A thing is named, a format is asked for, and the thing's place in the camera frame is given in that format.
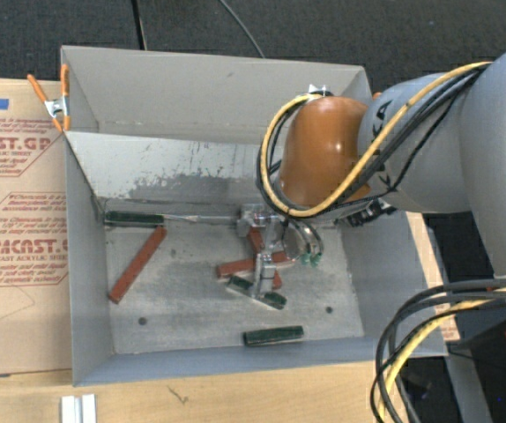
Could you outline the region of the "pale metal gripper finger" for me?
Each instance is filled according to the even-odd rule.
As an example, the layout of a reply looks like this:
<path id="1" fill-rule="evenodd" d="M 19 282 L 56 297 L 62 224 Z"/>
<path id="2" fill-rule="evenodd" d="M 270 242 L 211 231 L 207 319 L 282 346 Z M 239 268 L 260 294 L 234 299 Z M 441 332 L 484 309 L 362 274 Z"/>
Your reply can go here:
<path id="1" fill-rule="evenodd" d="M 243 216 L 240 212 L 230 215 L 200 214 L 164 214 L 165 220 L 188 222 L 193 224 L 229 225 L 233 226 L 239 236 L 245 236 L 252 227 L 261 227 L 261 219 L 252 215 Z"/>
<path id="2" fill-rule="evenodd" d="M 273 292 L 276 264 L 270 254 L 257 254 L 253 285 L 250 288 L 250 296 L 261 299 L 266 294 Z"/>

